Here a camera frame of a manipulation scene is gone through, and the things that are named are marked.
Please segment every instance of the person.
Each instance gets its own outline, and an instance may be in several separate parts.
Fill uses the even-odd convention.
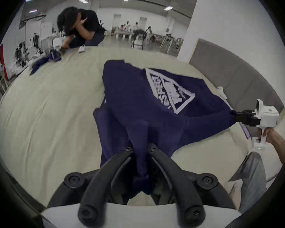
[[[82,45],[98,46],[105,37],[105,29],[100,26],[93,10],[68,7],[58,15],[57,26],[59,31],[64,30],[66,33],[61,46],[65,49]]]
[[[151,36],[152,36],[152,30],[151,30],[151,26],[149,26],[146,30],[147,36],[146,36],[146,42],[149,43],[151,40]]]
[[[285,163],[285,140],[273,128],[266,128],[266,142],[271,143],[281,161]],[[250,152],[229,181],[242,179],[239,212],[244,213],[266,192],[266,174],[262,158],[257,152]]]
[[[125,28],[125,31],[126,32],[130,32],[130,27],[131,27],[131,25],[127,25],[126,28]]]
[[[262,130],[259,129],[259,137],[261,137]],[[266,142],[271,143],[279,156],[282,165],[285,164],[285,140],[273,128],[266,128],[263,135],[267,135]]]
[[[133,26],[133,31],[138,30],[138,23],[136,22],[135,25]]]

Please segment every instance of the black shirt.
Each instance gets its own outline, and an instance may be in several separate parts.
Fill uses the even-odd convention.
[[[104,34],[105,29],[102,28],[99,24],[98,17],[93,10],[79,9],[79,12],[81,13],[81,20],[87,17],[87,20],[83,24],[84,28],[87,29],[87,31],[95,31],[95,33]],[[75,35],[81,37],[76,29],[71,30],[68,35]]]

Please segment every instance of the jeans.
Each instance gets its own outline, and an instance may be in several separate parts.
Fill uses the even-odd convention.
[[[265,169],[257,152],[251,152],[246,156],[230,181],[239,179],[243,181],[239,211],[244,213],[266,192]]]
[[[73,38],[73,40],[70,42],[69,47],[70,48],[78,48],[85,44],[86,46],[98,46],[99,43],[101,43],[104,39],[104,34],[102,33],[95,33],[92,40],[85,40],[81,36],[76,36]]]

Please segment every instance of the black hair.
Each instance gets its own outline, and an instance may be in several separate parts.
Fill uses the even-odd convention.
[[[58,31],[65,31],[67,32],[70,28],[75,24],[77,15],[79,13],[78,8],[76,7],[68,7],[64,9],[58,16],[57,16],[57,26]]]

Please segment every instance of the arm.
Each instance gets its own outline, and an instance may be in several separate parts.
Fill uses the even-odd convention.
[[[62,43],[62,48],[69,49],[69,43],[72,41],[73,36],[67,36],[66,39]]]
[[[85,40],[92,40],[95,31],[88,31],[86,28],[83,27],[81,23],[77,24],[75,26],[75,29],[78,31],[80,36],[84,38]]]
[[[281,163],[284,165],[285,163],[285,140],[273,130],[273,128],[266,128],[264,131],[264,135],[267,134],[266,142],[271,143],[279,158]]]

